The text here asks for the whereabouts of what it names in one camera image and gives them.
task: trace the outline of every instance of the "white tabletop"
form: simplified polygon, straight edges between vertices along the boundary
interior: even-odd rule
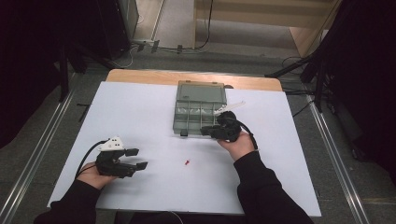
[[[254,133],[264,164],[284,190],[311,217],[320,210],[286,95],[281,91],[226,90],[233,112]],[[173,133],[177,86],[103,82],[96,93],[49,202],[60,200],[79,163],[96,142],[119,136],[144,171],[107,185],[97,208],[243,214],[237,198],[238,175],[228,152],[208,137]],[[86,162],[95,161],[95,149]]]

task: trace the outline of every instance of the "black cable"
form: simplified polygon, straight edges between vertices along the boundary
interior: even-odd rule
[[[182,49],[191,49],[191,50],[202,49],[207,44],[207,42],[209,42],[209,38],[210,38],[210,22],[212,20],[212,11],[213,11],[213,0],[211,0],[211,2],[210,2],[209,19],[208,19],[208,22],[207,22],[207,38],[206,38],[205,43],[202,46],[197,47],[195,49],[193,49],[193,48],[182,48]],[[158,49],[178,50],[178,49],[175,49],[175,48],[165,48],[165,47],[158,47]]]
[[[198,47],[198,49],[203,48],[207,44],[207,42],[209,41],[209,38],[210,38],[210,21],[212,20],[212,9],[213,9],[213,0],[210,2],[209,20],[207,22],[207,38],[206,38],[205,43],[201,47]]]
[[[253,133],[250,131],[248,126],[246,126],[244,123],[242,123],[241,121],[239,121],[237,119],[232,119],[232,118],[220,118],[220,119],[227,119],[227,120],[237,122],[238,125],[241,126],[243,129],[245,129],[245,131],[247,131],[248,135],[250,135],[250,139],[251,139],[251,142],[253,143],[254,149],[256,149],[256,150],[259,149],[259,147],[257,146],[256,139],[254,138]]]
[[[288,59],[299,59],[299,60],[301,60],[302,58],[301,57],[288,57],[288,58],[285,58],[283,61],[282,61],[282,68],[284,68],[285,67],[285,61],[286,60],[288,60]],[[291,73],[291,74],[294,74],[294,75],[300,75],[300,74],[302,74],[302,73],[293,73],[293,72],[289,72],[289,73]]]
[[[304,109],[306,109],[310,104],[314,103],[314,101],[310,101],[308,102],[308,104],[306,104],[306,106],[304,106],[301,110],[299,110],[297,113],[295,113],[293,115],[293,117],[296,117],[297,115],[299,115],[301,112],[303,112]]]
[[[87,168],[81,170],[80,172],[78,172],[78,175],[76,176],[76,178],[77,178],[79,175],[81,175],[84,171],[86,171],[86,170],[88,170],[88,169],[91,169],[93,166],[96,166],[96,164],[94,164],[94,165],[92,165],[92,166],[90,166],[90,167],[87,167]]]
[[[77,177],[82,173],[82,171],[80,171],[80,170],[81,170],[81,167],[82,167],[82,165],[84,164],[84,162],[85,162],[85,160],[87,159],[87,157],[88,157],[88,156],[90,155],[90,153],[93,151],[93,149],[96,148],[97,146],[99,146],[99,145],[105,143],[105,142],[106,142],[106,141],[100,141],[100,142],[96,143],[95,145],[93,145],[93,146],[87,151],[87,153],[85,154],[85,156],[84,156],[84,158],[82,159],[81,163],[79,164],[79,167],[78,167],[78,169],[77,169],[77,171],[76,171],[76,176],[75,176],[75,178],[77,178]]]

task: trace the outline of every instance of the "plastic storage box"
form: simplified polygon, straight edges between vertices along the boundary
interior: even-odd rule
[[[174,116],[174,133],[201,135],[201,128],[217,124],[213,113],[227,105],[224,84],[179,81]]]

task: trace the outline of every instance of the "cable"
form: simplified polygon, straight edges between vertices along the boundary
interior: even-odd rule
[[[132,50],[137,48],[137,46],[132,46],[131,49],[129,50],[129,55],[131,56],[131,62],[128,65],[119,65],[118,63],[111,61],[112,63],[114,63],[116,66],[121,67],[121,68],[127,68],[129,66],[132,65],[132,63],[134,62],[134,59],[132,57]]]
[[[200,50],[200,49],[202,49],[204,46],[206,46],[206,44],[209,42],[209,39],[210,39],[210,22],[212,19],[212,11],[213,11],[213,0],[211,0],[211,2],[210,2],[209,19],[208,19],[207,29],[206,29],[207,30],[206,41],[202,46],[197,47],[195,49],[182,48],[181,52],[179,51],[179,49],[175,49],[175,48],[157,47],[157,49],[167,51],[167,52],[177,53],[177,54],[197,54],[197,53],[204,53],[204,52],[209,51],[209,49],[203,49],[203,50]]]
[[[91,169],[93,166],[96,166],[96,164],[94,164],[94,165],[92,165],[92,166],[90,166],[90,167],[87,167],[87,168],[81,170],[80,172],[78,172],[77,177],[78,177],[79,175],[81,175],[84,171],[86,171],[86,170],[88,170],[88,169]]]
[[[198,47],[198,49],[203,48],[207,44],[207,42],[209,41],[209,38],[210,38],[210,22],[212,20],[212,9],[213,9],[213,0],[210,1],[209,20],[207,22],[207,38],[206,38],[205,43],[201,47]]]
[[[259,149],[259,147],[257,146],[256,139],[253,136],[253,133],[250,131],[248,126],[246,126],[244,123],[242,123],[241,121],[239,121],[237,119],[232,119],[232,118],[218,118],[218,119],[227,119],[227,120],[237,122],[239,124],[239,126],[241,126],[243,129],[245,129],[245,131],[247,131],[248,135],[250,135],[250,139],[251,139],[251,142],[253,143],[254,149],[256,149],[256,150]]]
[[[293,115],[293,117],[296,117],[297,115],[299,115],[301,112],[303,112],[304,109],[306,109],[310,104],[314,103],[314,101],[310,101],[308,102],[308,104],[306,104],[306,106],[304,106],[301,110],[299,110],[297,113],[295,113]]]
[[[166,212],[172,213],[173,215],[175,215],[175,216],[178,218],[178,220],[180,220],[180,223],[181,223],[181,224],[184,224],[183,221],[181,220],[180,216],[178,216],[176,213],[174,213],[174,212],[172,212],[172,211],[166,211]]]
[[[301,57],[288,57],[288,58],[286,58],[286,59],[284,59],[283,61],[282,61],[282,68],[284,68],[285,67],[285,61],[286,60],[288,60],[288,59],[299,59],[299,60],[301,60],[302,58]],[[289,72],[289,73],[291,73],[291,74],[294,74],[294,75],[300,75],[300,74],[302,74],[302,73],[293,73],[293,72]]]
[[[106,141],[97,142],[95,145],[93,145],[93,146],[87,151],[87,153],[85,154],[85,156],[84,156],[84,158],[82,159],[81,163],[79,164],[79,167],[78,167],[78,169],[77,169],[77,171],[76,171],[76,176],[75,176],[75,178],[77,178],[83,171],[85,171],[85,170],[91,168],[91,167],[89,167],[89,168],[84,169],[83,171],[80,171],[82,165],[84,164],[85,160],[86,160],[87,157],[90,155],[90,153],[93,151],[93,149],[96,148],[97,146],[99,146],[99,145],[105,143],[105,142],[106,142]]]

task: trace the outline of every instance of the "floor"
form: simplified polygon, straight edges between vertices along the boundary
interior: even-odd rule
[[[159,46],[164,48],[191,46],[191,1],[181,4],[177,0],[141,0],[137,5],[142,17],[136,27],[136,39],[147,43],[160,40]],[[199,27],[197,46],[205,41],[205,21],[200,21]],[[151,47],[146,46],[139,52],[136,49],[125,52],[116,63],[127,69],[204,71],[263,77],[298,60],[290,57],[298,57],[298,52],[286,27],[212,21],[210,43],[205,52],[176,54],[158,49],[151,53]],[[46,211],[56,180],[83,122],[86,105],[91,103],[100,82],[108,73],[102,65],[90,59],[87,59],[87,64],[89,68],[84,75],[75,74],[70,68],[72,90],[63,104],[58,103],[60,90],[56,89],[18,136],[0,149],[1,203],[6,204],[9,195],[15,193],[12,190],[15,190],[15,183],[21,180],[22,174],[32,174],[27,178],[29,184],[17,192],[23,197],[15,203],[16,209],[11,210],[7,221],[3,219],[5,210],[2,210],[0,218],[4,223],[32,223],[35,216]],[[314,88],[312,84],[303,86],[298,75],[286,74],[279,79],[284,91]],[[289,95],[291,113],[302,110],[309,100],[305,94]],[[373,162],[354,160],[336,116],[327,109],[325,101],[322,107],[321,116],[347,177],[358,193],[364,215],[370,223],[396,223],[396,188],[387,172]],[[315,114],[315,108],[308,106],[294,118],[322,212],[322,217],[314,217],[313,220],[315,223],[332,224],[368,223],[359,220],[351,210],[348,194],[342,187],[343,180],[337,174],[339,167],[334,166],[332,152],[325,144]],[[47,133],[49,138],[42,139],[43,133]],[[26,164],[37,154],[40,163],[26,170]],[[98,211],[97,223],[112,223],[114,214],[114,211]]]

